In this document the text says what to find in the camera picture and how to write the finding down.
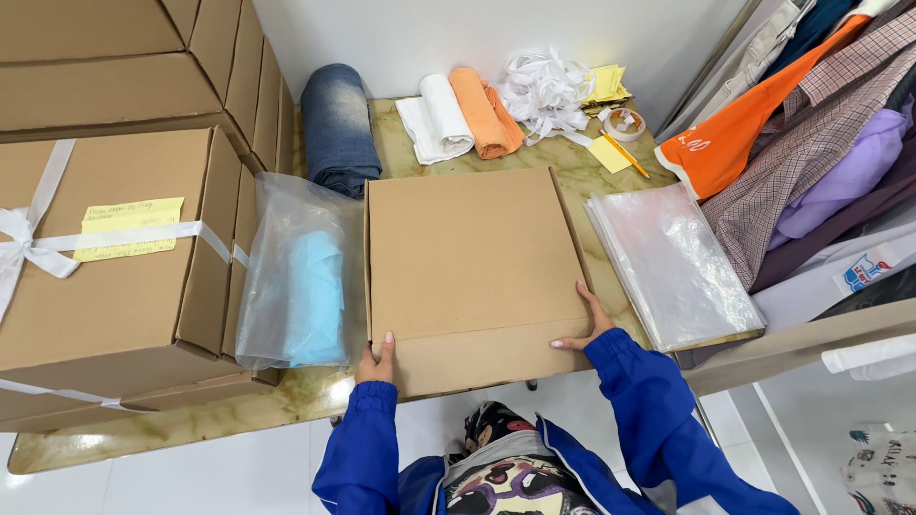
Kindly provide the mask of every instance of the clear plastic bag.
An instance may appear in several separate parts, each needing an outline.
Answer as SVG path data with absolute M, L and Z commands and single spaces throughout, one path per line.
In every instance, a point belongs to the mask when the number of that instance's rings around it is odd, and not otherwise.
M 291 175 L 255 179 L 235 359 L 252 370 L 347 365 L 366 342 L 363 203 Z
M 671 352 L 763 328 L 682 183 L 592 194 L 585 210 L 656 349 Z

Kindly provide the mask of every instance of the dark blue clothing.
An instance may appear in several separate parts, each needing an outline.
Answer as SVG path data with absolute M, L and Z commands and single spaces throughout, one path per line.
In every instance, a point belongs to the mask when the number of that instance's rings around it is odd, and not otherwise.
M 382 163 L 359 73 L 345 64 L 319 68 L 302 91 L 300 109 L 309 181 L 363 198 L 365 181 L 378 179 Z
M 540 416 L 537 426 L 544 445 L 604 514 L 673 514 L 685 505 L 691 514 L 798 513 L 735 475 L 691 415 L 693 394 L 670 358 L 643 350 L 619 328 L 598 336 L 585 354 L 614 406 L 627 471 L 642 494 L 621 488 L 601 458 L 559 426 Z M 331 514 L 444 515 L 446 456 L 421 458 L 398 474 L 397 399 L 393 385 L 378 381 L 351 394 L 311 487 Z
M 760 77 L 760 82 L 789 66 L 808 50 L 820 45 L 834 24 L 853 5 L 858 5 L 858 0 L 817 0 L 811 12 L 805 15 L 795 28 L 795 37 L 789 40 L 780 56 L 769 65 L 763 77 Z

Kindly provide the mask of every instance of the folded blue clothing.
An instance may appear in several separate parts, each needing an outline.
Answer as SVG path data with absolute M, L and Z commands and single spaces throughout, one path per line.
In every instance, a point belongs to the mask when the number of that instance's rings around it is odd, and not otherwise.
M 300 98 L 309 181 L 363 198 L 365 180 L 382 173 L 359 73 L 345 64 L 315 71 Z
M 325 231 L 288 242 L 289 297 L 283 357 L 298 365 L 346 363 L 341 339 L 344 254 Z

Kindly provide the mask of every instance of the tape roll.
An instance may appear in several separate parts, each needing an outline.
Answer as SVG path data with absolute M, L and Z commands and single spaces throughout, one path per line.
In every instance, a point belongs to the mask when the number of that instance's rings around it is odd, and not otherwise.
M 617 120 L 613 124 L 615 118 L 621 118 L 623 122 Z M 605 118 L 605 132 L 617 141 L 636 141 L 645 131 L 646 120 L 632 109 L 618 107 Z

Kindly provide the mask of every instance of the rolled denim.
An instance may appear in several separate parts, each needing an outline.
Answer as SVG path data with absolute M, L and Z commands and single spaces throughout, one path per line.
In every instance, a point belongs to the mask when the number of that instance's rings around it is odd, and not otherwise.
M 382 172 L 359 73 L 345 64 L 315 71 L 300 98 L 309 181 L 362 199 Z

